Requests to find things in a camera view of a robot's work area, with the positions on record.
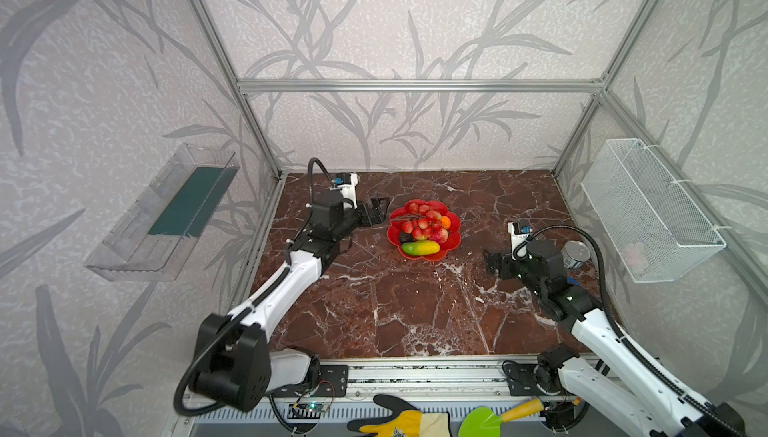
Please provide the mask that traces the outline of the yellow black work glove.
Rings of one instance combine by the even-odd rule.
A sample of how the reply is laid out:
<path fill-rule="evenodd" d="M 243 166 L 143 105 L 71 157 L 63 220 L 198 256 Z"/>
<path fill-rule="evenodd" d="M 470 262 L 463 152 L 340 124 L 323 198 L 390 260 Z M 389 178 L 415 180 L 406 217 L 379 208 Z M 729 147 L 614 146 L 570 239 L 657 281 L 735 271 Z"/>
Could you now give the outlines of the yellow black work glove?
<path fill-rule="evenodd" d="M 365 436 L 450 437 L 449 413 L 424 413 L 409 402 L 392 395 L 377 394 L 373 403 L 390 412 L 388 416 L 355 419 L 347 423 L 350 432 Z"/>

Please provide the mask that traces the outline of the metal tin can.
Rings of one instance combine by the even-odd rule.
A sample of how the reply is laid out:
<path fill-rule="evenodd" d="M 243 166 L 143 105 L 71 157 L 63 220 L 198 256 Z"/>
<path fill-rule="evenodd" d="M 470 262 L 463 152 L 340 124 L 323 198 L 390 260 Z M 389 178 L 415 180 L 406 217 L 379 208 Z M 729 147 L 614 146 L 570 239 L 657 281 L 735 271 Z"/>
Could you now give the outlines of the metal tin can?
<path fill-rule="evenodd" d="M 582 241 L 569 240 L 561 251 L 563 264 L 566 269 L 578 270 L 591 259 L 589 247 Z"/>

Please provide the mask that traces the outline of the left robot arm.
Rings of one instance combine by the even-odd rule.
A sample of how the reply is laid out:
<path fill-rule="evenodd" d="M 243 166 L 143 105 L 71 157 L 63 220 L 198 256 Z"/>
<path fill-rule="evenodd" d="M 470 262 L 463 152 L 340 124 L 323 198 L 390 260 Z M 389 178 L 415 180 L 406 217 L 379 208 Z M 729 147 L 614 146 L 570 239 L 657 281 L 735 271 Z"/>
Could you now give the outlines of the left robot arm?
<path fill-rule="evenodd" d="M 341 184 L 312 199 L 274 274 L 227 314 L 204 319 L 193 360 L 173 396 L 178 415 L 197 417 L 225 406 L 248 412 L 273 391 L 318 375 L 316 357 L 294 349 L 270 351 L 269 342 L 298 298 L 334 262 L 342 241 L 358 228 L 387 221 L 390 198 L 358 202 L 353 193 L 353 185 Z"/>

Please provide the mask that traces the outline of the green toy shovel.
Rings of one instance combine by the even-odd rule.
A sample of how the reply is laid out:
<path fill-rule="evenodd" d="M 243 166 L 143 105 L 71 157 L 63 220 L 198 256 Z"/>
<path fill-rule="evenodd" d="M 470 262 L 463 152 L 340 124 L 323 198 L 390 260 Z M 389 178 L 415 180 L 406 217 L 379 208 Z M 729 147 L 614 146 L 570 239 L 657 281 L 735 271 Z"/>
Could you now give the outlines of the green toy shovel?
<path fill-rule="evenodd" d="M 463 420 L 459 428 L 460 437 L 499 437 L 501 424 L 526 418 L 544 410 L 539 399 L 522 403 L 500 415 L 491 408 L 483 406 L 472 410 Z"/>

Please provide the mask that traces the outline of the dark fake avocado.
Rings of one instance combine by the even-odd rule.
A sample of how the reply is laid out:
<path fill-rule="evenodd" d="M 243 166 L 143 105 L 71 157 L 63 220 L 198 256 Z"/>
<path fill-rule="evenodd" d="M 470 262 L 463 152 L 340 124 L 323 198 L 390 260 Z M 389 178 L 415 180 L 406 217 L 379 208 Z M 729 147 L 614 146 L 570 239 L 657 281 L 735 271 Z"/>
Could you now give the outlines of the dark fake avocado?
<path fill-rule="evenodd" d="M 399 242 L 401 244 L 410 243 L 410 242 L 414 242 L 414 241 L 415 241 L 415 239 L 414 239 L 412 234 L 409 234 L 409 233 L 406 233 L 406 232 L 401 232 L 399 234 Z"/>

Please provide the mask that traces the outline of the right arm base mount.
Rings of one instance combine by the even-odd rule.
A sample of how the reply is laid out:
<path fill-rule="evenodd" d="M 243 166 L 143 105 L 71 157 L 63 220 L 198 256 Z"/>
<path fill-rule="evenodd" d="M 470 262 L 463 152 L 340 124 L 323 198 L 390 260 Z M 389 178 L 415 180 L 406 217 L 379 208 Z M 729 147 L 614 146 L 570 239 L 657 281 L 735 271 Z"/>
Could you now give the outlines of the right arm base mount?
<path fill-rule="evenodd" d="M 575 399 L 575 395 L 563 387 L 559 368 L 549 363 L 505 360 L 501 369 L 511 396 L 538 397 L 545 401 Z"/>

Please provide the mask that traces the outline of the red fake lychee bunch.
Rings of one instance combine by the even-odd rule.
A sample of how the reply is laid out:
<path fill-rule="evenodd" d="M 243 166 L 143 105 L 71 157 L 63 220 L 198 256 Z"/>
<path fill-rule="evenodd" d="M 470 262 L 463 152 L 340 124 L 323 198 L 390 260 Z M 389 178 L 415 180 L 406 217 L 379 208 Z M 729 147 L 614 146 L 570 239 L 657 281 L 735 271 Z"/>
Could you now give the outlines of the red fake lychee bunch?
<path fill-rule="evenodd" d="M 395 227 L 399 230 L 398 242 L 399 234 L 406 232 L 412 234 L 415 241 L 431 240 L 442 244 L 448 239 L 454 228 L 453 220 L 448 214 L 448 208 L 437 201 L 412 200 L 403 209 L 403 214 L 393 218 L 393 221 L 396 222 Z M 442 226 L 440 222 L 442 216 L 448 216 L 451 219 L 449 229 Z"/>

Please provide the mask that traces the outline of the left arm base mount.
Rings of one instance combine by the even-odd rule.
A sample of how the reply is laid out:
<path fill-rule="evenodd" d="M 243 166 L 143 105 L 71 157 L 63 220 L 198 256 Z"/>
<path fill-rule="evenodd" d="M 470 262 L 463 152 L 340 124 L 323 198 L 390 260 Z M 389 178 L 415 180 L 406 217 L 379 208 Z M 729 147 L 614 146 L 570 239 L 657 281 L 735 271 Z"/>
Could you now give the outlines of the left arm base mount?
<path fill-rule="evenodd" d="M 349 383 L 349 366 L 344 364 L 321 364 L 312 370 L 299 384 L 282 389 L 287 397 L 309 394 L 319 397 L 345 397 Z"/>

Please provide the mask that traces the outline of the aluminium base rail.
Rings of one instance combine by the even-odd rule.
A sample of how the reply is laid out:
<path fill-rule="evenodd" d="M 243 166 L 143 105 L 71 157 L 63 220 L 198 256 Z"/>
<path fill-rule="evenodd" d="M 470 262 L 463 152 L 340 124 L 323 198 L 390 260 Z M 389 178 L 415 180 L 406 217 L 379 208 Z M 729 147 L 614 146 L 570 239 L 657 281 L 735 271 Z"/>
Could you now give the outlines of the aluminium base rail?
<path fill-rule="evenodd" d="M 566 366 L 582 372 L 590 369 L 587 363 L 578 364 L 575 357 L 558 360 L 539 355 L 536 361 L 521 363 L 549 363 L 558 367 L 560 381 L 570 391 L 575 386 L 566 382 Z M 339 363 L 320 361 L 305 352 L 286 349 L 254 359 L 236 359 L 226 354 L 194 361 L 175 390 L 173 407 L 180 415 L 205 414 L 222 406 L 248 411 L 263 396 L 299 384 L 321 364 L 349 366 L 347 392 L 352 387 L 374 386 L 421 393 L 454 392 L 466 387 L 482 393 L 486 387 L 506 381 L 501 361 L 493 356 L 480 360 L 459 356 L 455 359 L 353 359 Z"/>

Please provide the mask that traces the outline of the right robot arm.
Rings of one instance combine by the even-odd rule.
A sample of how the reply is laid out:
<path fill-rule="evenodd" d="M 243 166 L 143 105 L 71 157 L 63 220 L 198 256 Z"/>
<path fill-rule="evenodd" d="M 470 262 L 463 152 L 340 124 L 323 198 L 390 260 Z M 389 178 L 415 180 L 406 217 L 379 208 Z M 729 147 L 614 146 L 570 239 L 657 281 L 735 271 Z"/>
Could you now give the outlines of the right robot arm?
<path fill-rule="evenodd" d="M 728 404 L 714 405 L 676 378 L 630 338 L 588 290 L 569 282 L 551 240 L 525 244 L 524 254 L 484 255 L 487 269 L 517 280 L 578 342 L 612 372 L 603 375 L 565 344 L 538 357 L 539 384 L 585 400 L 630 436 L 743 436 L 744 419 Z"/>

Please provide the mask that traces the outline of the clear plastic wall bin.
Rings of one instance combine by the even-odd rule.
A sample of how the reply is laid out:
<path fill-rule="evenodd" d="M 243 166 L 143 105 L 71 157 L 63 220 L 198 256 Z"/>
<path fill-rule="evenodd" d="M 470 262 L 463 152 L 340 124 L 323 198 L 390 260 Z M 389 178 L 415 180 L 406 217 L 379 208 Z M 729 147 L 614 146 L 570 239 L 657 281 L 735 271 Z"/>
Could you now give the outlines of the clear plastic wall bin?
<path fill-rule="evenodd" d="M 181 144 L 85 267 L 110 282 L 176 280 L 239 169 L 232 150 Z"/>

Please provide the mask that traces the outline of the green circuit board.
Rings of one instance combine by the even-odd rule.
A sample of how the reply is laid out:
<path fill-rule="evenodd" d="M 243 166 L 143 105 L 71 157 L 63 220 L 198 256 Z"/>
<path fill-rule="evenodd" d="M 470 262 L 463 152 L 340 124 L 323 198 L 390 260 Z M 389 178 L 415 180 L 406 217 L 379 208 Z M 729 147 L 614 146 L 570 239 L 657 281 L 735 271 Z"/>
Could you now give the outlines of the green circuit board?
<path fill-rule="evenodd" d="M 288 416 L 292 419 L 317 420 L 330 413 L 331 402 L 311 401 L 309 403 L 294 403 L 288 407 Z"/>

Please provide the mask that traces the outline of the red flower-shaped fruit bowl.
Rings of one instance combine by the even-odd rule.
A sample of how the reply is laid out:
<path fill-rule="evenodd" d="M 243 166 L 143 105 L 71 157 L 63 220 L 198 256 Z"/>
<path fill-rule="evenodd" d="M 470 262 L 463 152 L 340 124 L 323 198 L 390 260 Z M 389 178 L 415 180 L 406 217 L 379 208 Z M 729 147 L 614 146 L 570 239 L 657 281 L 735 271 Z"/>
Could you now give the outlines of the red flower-shaped fruit bowl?
<path fill-rule="evenodd" d="M 461 226 L 446 204 L 412 199 L 390 214 L 387 239 L 406 259 L 437 262 L 459 247 Z"/>

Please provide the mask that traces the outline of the green yellow fake mango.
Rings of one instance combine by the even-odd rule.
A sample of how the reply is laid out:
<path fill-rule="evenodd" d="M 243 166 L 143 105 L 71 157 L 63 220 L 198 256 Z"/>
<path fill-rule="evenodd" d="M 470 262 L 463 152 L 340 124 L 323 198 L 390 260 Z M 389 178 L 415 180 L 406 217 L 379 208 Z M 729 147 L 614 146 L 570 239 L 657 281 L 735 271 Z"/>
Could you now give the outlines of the green yellow fake mango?
<path fill-rule="evenodd" d="M 441 251 L 439 243 L 431 240 L 406 242 L 401 245 L 401 250 L 409 256 L 421 257 L 437 254 Z"/>

